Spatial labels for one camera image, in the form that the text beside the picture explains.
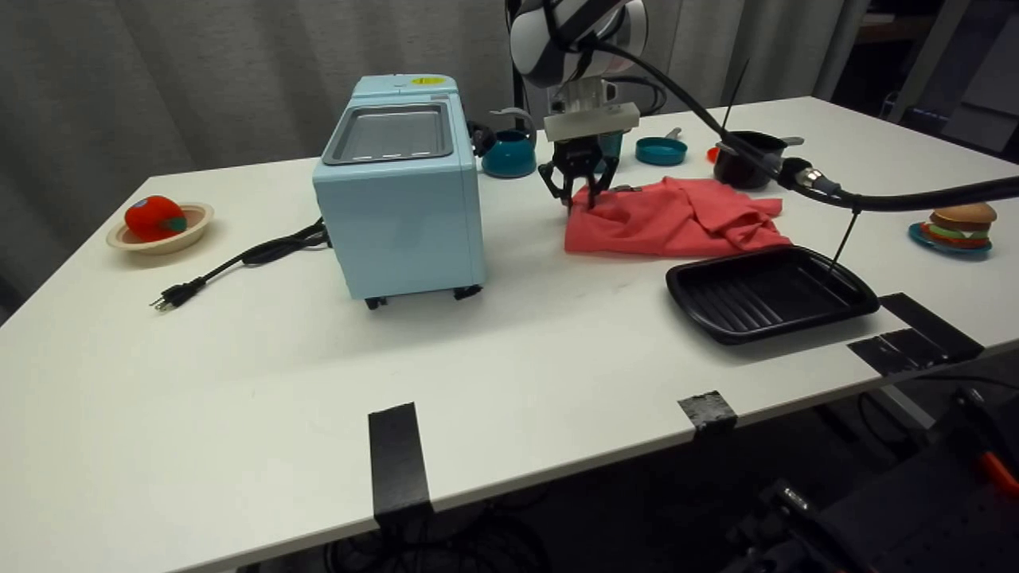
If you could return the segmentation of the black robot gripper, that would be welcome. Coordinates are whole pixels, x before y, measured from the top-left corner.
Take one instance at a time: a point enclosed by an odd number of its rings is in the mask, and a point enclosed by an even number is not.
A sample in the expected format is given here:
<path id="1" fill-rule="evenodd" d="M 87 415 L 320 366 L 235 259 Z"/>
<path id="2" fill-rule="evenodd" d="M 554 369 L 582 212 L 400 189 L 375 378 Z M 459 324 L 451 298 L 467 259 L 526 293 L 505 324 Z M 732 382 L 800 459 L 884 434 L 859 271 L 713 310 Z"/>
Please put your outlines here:
<path id="1" fill-rule="evenodd" d="M 561 206 L 574 206 L 574 182 L 587 182 L 587 206 L 596 206 L 598 198 L 611 189 L 618 161 L 602 153 L 596 138 L 561 139 L 549 163 L 539 165 L 539 177 L 551 198 Z"/>

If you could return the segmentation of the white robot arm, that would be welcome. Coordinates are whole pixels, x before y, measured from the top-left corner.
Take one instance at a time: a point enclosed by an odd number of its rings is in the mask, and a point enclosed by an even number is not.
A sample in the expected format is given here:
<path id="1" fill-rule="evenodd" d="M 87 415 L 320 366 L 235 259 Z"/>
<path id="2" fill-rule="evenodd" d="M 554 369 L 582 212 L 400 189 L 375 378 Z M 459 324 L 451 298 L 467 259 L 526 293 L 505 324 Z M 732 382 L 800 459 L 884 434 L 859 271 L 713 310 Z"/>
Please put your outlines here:
<path id="1" fill-rule="evenodd" d="M 641 126 L 641 109 L 611 92 L 596 55 L 637 55 L 643 45 L 643 0 L 523 0 L 508 22 L 514 72 L 551 89 L 542 130 L 554 153 L 539 177 L 562 206 L 574 204 L 576 180 L 587 182 L 587 204 L 611 189 L 618 161 L 606 153 L 606 139 Z"/>

